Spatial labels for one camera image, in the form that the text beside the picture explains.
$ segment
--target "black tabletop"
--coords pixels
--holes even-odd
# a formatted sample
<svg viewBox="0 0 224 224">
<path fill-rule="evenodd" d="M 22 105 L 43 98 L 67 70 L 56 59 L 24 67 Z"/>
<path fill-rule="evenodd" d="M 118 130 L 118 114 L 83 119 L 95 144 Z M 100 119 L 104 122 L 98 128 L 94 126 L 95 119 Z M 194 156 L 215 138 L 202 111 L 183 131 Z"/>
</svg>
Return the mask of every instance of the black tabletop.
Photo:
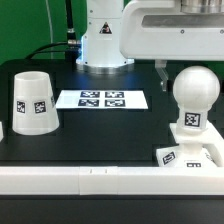
<svg viewBox="0 0 224 224">
<path fill-rule="evenodd" d="M 169 91 L 163 92 L 154 62 L 137 62 L 134 70 L 115 75 L 77 71 L 64 60 L 13 60 L 0 66 L 0 143 L 2 166 L 157 166 L 156 149 L 174 146 L 169 123 L 178 107 L 172 82 L 193 62 L 169 62 Z M 54 97 L 61 90 L 142 90 L 146 110 L 58 110 L 60 127 L 41 136 L 12 130 L 14 75 L 44 71 Z M 209 120 L 224 136 L 220 94 Z M 223 223 L 223 197 L 211 196 L 1 196 L 0 223 Z"/>
</svg>

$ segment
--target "white paper cup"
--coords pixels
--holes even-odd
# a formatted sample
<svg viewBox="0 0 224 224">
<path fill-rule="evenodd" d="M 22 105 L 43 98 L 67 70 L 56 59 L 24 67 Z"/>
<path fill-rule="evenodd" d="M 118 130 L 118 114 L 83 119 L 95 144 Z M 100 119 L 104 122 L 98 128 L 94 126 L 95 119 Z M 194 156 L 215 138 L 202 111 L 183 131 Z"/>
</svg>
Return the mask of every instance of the white paper cup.
<svg viewBox="0 0 224 224">
<path fill-rule="evenodd" d="M 37 71 L 15 75 L 13 130 L 23 135 L 41 135 L 58 126 L 49 75 Z"/>
</svg>

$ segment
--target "white paper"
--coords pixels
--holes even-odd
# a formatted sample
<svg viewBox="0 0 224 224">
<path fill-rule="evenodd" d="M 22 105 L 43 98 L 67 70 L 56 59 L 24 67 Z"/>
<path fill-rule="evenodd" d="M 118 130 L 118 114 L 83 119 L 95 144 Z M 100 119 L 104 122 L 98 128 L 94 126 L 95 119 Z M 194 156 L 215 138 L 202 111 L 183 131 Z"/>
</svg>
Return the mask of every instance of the white paper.
<svg viewBox="0 0 224 224">
<path fill-rule="evenodd" d="M 143 91 L 62 90 L 57 109 L 148 109 Z"/>
</svg>

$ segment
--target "green wall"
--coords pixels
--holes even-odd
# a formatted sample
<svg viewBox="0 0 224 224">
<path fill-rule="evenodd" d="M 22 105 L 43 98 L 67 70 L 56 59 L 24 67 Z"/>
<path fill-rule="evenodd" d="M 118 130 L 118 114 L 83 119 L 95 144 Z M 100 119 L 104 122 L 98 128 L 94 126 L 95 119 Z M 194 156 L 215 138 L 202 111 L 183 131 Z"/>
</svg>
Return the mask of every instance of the green wall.
<svg viewBox="0 0 224 224">
<path fill-rule="evenodd" d="M 65 0 L 49 0 L 54 42 L 66 40 Z M 86 31 L 86 1 L 72 0 L 77 36 Z M 36 48 L 50 43 L 45 0 L 0 0 L 0 64 L 24 58 Z M 49 58 L 49 55 L 36 58 Z"/>
</svg>

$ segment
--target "white ball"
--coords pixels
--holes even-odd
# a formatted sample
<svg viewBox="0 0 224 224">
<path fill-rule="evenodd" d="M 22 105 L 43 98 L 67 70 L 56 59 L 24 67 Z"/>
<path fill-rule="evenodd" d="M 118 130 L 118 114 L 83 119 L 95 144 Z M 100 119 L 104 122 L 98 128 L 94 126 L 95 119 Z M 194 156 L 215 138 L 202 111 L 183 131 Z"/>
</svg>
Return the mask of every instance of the white ball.
<svg viewBox="0 0 224 224">
<path fill-rule="evenodd" d="M 220 92 L 216 75 L 208 68 L 192 66 L 175 79 L 174 98 L 181 109 L 203 112 L 211 109 Z"/>
</svg>

